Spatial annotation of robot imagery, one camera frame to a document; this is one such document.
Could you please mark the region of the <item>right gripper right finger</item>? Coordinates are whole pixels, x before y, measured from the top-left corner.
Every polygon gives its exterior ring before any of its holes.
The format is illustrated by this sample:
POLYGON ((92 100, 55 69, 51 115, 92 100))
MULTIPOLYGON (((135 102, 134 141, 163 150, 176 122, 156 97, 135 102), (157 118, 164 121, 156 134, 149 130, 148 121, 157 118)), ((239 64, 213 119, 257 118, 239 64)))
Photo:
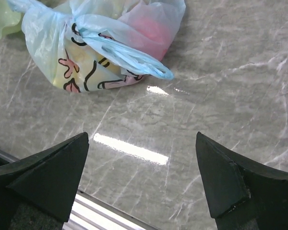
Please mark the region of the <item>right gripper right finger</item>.
POLYGON ((219 230, 288 230, 288 172, 258 163, 198 132, 196 156, 219 230))

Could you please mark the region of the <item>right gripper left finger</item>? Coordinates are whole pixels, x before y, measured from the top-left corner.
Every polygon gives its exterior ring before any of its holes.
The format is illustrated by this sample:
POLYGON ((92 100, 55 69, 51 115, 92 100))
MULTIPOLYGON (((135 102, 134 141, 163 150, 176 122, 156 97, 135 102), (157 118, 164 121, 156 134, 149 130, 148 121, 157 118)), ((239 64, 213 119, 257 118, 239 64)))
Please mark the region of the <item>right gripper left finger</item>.
POLYGON ((62 229, 88 149, 83 132, 23 159, 0 150, 0 230, 62 229))

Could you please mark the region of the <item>light blue plastic bag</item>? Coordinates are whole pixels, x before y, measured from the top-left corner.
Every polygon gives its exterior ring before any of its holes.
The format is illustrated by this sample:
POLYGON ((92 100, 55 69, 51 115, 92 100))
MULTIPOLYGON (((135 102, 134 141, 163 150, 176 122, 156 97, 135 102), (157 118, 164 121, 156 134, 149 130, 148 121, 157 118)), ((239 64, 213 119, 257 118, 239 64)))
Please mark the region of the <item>light blue plastic bag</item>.
POLYGON ((173 42, 186 10, 182 0, 68 0, 56 8, 10 0, 8 5, 24 15, 27 50, 57 88, 91 92, 132 85, 145 76, 174 77, 161 61, 133 48, 128 35, 132 20, 148 17, 167 26, 173 42))

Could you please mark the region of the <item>red fake apple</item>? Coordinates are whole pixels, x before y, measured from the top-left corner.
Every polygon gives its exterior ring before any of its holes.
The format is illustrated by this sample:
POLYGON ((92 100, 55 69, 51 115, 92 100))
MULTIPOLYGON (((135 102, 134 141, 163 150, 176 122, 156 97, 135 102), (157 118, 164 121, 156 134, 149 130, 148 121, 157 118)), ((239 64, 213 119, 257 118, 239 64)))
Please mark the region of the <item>red fake apple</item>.
POLYGON ((172 42, 168 27, 148 17, 132 20, 130 27, 132 47, 161 61, 172 42))

